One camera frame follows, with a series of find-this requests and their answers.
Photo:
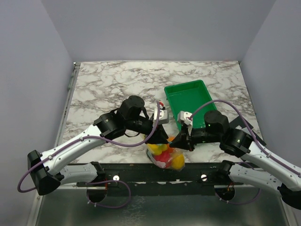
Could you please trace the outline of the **orange fruit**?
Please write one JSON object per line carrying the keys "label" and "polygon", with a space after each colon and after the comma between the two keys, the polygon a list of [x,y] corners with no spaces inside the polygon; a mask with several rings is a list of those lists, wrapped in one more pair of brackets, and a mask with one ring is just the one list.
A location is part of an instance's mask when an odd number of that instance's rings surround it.
{"label": "orange fruit", "polygon": [[171,143],[174,140],[174,138],[175,138],[175,136],[169,136],[167,140],[169,143]]}

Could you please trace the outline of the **yellow banana bunch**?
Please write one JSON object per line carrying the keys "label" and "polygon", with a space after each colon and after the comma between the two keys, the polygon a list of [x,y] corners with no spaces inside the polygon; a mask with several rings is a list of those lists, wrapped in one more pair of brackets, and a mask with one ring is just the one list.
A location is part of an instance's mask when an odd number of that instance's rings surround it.
{"label": "yellow banana bunch", "polygon": [[147,148],[152,155],[161,155],[168,149],[167,144],[147,144]]}

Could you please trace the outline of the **clear zip bag teal zipper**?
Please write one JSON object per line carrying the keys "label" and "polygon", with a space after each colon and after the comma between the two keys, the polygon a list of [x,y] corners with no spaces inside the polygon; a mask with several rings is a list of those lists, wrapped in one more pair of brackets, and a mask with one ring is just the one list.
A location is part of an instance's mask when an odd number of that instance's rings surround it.
{"label": "clear zip bag teal zipper", "polygon": [[185,167],[183,151],[170,147],[173,136],[167,140],[168,144],[147,144],[146,154],[150,161],[161,169],[181,171]]}

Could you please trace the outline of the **yellow lemon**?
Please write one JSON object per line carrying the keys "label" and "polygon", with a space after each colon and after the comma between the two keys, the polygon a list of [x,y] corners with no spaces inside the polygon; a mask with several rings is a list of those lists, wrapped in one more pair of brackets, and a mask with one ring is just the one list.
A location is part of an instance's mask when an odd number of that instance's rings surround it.
{"label": "yellow lemon", "polygon": [[171,168],[173,170],[181,170],[185,165],[184,155],[182,153],[172,154]]}

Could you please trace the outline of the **red apple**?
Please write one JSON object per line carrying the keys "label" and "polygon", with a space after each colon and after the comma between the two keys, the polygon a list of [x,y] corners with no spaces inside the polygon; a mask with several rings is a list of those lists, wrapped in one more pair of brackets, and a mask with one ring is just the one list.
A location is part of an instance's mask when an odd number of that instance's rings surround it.
{"label": "red apple", "polygon": [[162,169],[171,167],[172,157],[168,151],[164,151],[161,155],[154,156],[154,164]]}

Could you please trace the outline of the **green plastic tray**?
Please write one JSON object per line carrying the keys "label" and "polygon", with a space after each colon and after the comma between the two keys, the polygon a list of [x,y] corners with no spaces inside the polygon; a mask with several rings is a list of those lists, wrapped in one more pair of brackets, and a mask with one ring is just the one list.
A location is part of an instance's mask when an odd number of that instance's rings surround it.
{"label": "green plastic tray", "polygon": [[167,86],[164,92],[178,131],[181,130],[181,125],[177,122],[180,111],[194,113],[200,106],[212,100],[202,80]]}

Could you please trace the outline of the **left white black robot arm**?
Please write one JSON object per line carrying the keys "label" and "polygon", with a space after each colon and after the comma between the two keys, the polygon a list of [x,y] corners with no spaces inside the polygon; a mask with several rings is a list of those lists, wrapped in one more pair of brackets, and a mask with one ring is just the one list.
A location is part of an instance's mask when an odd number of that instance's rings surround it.
{"label": "left white black robot arm", "polygon": [[169,114],[160,102],[148,116],[144,100],[139,96],[125,99],[119,108],[102,114],[93,124],[67,142],[44,152],[33,150],[27,155],[28,174],[39,195],[46,195],[59,186],[70,183],[91,183],[98,186],[105,178],[100,164],[91,162],[72,165],[71,162],[90,150],[106,143],[122,147],[135,147],[122,144],[115,139],[126,134],[127,130],[144,135],[142,144],[167,144],[167,134],[163,124],[169,122]]}

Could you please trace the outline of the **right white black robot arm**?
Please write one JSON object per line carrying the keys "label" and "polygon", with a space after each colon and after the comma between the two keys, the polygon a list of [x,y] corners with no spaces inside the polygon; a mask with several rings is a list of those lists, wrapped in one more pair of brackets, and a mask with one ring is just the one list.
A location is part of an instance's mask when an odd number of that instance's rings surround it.
{"label": "right white black robot arm", "polygon": [[222,169],[216,172],[219,183],[232,181],[266,189],[280,196],[287,205],[298,210],[301,208],[300,167],[262,146],[251,133],[231,128],[228,118],[217,110],[205,113],[203,128],[193,128],[191,116],[189,112],[178,113],[177,121],[181,124],[181,130],[171,147],[193,151],[196,144],[219,143],[225,153],[262,169],[258,172],[237,163],[223,161]]}

